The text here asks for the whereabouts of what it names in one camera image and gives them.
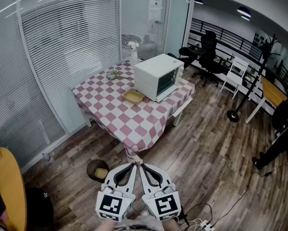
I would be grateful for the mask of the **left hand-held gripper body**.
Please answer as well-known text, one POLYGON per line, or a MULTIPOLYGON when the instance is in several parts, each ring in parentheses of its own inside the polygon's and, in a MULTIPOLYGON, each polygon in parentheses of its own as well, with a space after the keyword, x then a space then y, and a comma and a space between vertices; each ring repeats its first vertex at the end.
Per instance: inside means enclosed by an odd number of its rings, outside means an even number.
POLYGON ((104 183, 97 195, 95 211, 101 218, 121 222, 130 211, 134 200, 133 187, 104 183))

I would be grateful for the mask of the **round trash bin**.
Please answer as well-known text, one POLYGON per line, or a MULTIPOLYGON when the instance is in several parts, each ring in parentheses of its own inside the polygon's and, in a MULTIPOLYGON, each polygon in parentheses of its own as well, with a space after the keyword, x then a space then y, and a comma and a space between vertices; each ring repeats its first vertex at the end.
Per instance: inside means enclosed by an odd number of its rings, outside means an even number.
POLYGON ((88 166, 87 166, 87 175, 89 176, 90 179, 97 181, 97 182, 101 182, 104 183, 105 179, 101 180, 95 177, 95 171, 97 168, 104 168, 104 169, 108 169, 109 171, 109 167, 108 164, 101 160, 101 159, 96 159, 91 161, 88 166))

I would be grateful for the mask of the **person's left forearm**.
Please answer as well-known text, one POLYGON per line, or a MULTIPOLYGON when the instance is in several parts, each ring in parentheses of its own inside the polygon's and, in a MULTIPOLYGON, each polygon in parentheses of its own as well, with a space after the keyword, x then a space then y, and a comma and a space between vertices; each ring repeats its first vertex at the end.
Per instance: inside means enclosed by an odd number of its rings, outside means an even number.
POLYGON ((95 231, 114 231, 115 227, 115 221, 105 220, 95 229, 95 231))

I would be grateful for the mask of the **person's right forearm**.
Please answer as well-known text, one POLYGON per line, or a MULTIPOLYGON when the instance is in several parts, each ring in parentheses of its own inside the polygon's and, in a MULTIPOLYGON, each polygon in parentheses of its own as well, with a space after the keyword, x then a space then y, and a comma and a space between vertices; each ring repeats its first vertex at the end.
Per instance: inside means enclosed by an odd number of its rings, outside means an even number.
POLYGON ((180 226, 174 219, 168 219, 162 222, 164 231, 181 231, 180 226))

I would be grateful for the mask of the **person's grey clothing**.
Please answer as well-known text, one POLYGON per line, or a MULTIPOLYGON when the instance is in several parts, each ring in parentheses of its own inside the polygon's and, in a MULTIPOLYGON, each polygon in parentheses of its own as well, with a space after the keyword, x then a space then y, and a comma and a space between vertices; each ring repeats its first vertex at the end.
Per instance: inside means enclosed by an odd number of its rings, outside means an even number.
POLYGON ((114 231, 164 231, 161 221, 154 216, 137 216, 135 219, 123 219, 114 231))

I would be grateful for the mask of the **white power strip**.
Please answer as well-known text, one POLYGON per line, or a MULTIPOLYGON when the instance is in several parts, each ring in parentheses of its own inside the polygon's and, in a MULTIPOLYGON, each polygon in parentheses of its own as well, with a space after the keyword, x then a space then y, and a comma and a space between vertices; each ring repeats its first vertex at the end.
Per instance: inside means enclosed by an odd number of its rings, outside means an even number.
POLYGON ((207 220, 203 220, 200 223, 200 227, 200 231, 215 231, 215 228, 207 220))

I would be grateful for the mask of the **pale artificial flower bouquet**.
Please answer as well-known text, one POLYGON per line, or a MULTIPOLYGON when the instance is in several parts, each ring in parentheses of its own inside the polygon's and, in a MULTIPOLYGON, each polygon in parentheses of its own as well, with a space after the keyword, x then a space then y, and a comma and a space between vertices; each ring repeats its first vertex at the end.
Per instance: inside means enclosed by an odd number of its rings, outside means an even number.
POLYGON ((134 78, 129 77, 129 76, 125 76, 123 74, 119 74, 118 71, 116 70, 110 70, 107 71, 106 76, 105 76, 108 80, 122 80, 122 79, 128 79, 128 80, 134 80, 134 78))

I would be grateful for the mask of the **round yellow wooden table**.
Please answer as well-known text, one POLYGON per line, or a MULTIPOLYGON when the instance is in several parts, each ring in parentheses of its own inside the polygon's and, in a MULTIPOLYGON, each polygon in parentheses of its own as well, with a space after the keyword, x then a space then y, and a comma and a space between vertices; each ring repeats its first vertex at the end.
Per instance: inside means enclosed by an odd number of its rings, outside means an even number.
POLYGON ((6 148, 0 147, 0 194, 8 219, 3 224, 10 231, 26 231, 26 192, 16 158, 6 148))

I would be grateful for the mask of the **black low office chair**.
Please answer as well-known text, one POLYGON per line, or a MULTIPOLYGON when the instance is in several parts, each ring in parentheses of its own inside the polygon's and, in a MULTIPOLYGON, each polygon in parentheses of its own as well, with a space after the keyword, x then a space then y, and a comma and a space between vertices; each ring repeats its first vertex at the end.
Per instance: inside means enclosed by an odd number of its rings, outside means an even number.
POLYGON ((204 48, 194 48, 194 47, 181 47, 179 49, 179 54, 184 57, 176 57, 172 53, 168 53, 168 56, 171 56, 173 58, 176 58, 184 63, 183 67, 186 69, 189 65, 192 64, 192 62, 199 56, 206 53, 206 50, 204 48))

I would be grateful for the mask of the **black coat rack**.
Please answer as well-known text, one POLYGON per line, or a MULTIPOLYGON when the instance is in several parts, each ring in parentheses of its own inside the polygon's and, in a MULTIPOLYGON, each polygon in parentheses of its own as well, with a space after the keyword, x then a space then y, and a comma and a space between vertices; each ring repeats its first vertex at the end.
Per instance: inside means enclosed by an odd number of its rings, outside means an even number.
POLYGON ((269 39, 269 42, 265 43, 264 46, 262 47, 263 62, 260 64, 260 69, 259 69, 258 74, 255 77, 254 81, 252 82, 250 89, 244 95, 244 98, 242 99, 242 101, 240 102, 240 104, 238 105, 238 107, 234 111, 233 110, 227 111, 227 117, 231 122, 237 123, 239 121, 238 111, 241 109, 243 104, 249 98, 249 96, 250 96, 251 92, 253 91, 255 85, 257 84, 260 76, 262 75, 262 71, 266 68, 266 64, 267 64, 268 59, 273 54, 279 55, 278 53, 271 53, 271 50, 272 50, 275 43, 279 43, 279 41, 277 41, 276 34, 274 34, 272 39, 269 39))

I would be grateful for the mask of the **black high-back office chair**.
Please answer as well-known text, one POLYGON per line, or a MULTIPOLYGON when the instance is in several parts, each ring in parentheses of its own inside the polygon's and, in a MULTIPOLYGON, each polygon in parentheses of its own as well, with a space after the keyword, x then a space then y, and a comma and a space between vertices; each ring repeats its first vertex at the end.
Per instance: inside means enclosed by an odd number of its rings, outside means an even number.
POLYGON ((216 56, 216 46, 217 46, 217 39, 216 34, 213 31, 206 30, 204 36, 201 37, 201 48, 203 48, 206 52, 202 54, 199 58, 199 64, 202 68, 206 71, 202 74, 194 74, 202 75, 205 77, 203 87, 206 85, 208 78, 216 83, 216 87, 218 87, 219 83, 216 80, 214 74, 222 74, 226 71, 226 68, 221 65, 219 62, 214 61, 216 56))

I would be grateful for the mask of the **white venetian blinds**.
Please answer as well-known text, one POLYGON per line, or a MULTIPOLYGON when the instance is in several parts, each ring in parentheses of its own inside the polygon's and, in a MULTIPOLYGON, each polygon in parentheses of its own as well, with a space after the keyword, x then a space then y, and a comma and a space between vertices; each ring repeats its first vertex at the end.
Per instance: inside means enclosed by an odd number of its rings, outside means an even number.
POLYGON ((15 21, 44 93, 65 131, 84 120, 70 87, 131 55, 147 60, 164 51, 168 1, 161 20, 148 20, 149 0, 0 0, 0 22, 15 21))

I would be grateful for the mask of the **black metal railing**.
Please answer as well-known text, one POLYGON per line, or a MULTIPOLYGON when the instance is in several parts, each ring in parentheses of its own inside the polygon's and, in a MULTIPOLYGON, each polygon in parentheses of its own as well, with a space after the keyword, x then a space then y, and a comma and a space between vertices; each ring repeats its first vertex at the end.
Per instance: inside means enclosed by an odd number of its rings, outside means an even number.
POLYGON ((239 87, 241 92, 246 93, 260 69, 257 63, 262 60, 262 48, 226 29, 194 18, 191 22, 187 45, 199 48, 201 37, 207 31, 211 31, 216 35, 217 44, 213 61, 219 64, 219 68, 222 70, 218 74, 219 76, 227 75, 236 56, 248 62, 242 86, 239 87))

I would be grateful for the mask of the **white paper notice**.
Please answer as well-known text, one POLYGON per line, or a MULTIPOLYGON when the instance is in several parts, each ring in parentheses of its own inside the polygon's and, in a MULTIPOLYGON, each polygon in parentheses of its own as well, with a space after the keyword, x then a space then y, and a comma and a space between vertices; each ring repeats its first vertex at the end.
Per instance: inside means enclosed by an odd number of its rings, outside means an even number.
POLYGON ((163 0, 149 0, 148 6, 148 20, 149 21, 160 21, 162 13, 162 2, 163 0))

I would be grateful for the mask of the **dark wall picture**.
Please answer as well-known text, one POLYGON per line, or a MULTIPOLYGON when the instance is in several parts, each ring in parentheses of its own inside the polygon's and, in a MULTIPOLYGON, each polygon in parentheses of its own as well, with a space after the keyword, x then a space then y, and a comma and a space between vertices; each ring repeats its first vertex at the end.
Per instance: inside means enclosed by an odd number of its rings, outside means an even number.
POLYGON ((252 44, 258 47, 259 49, 262 49, 263 45, 265 43, 270 43, 271 40, 272 40, 272 37, 270 37, 266 32, 259 30, 255 32, 255 36, 254 36, 252 44))

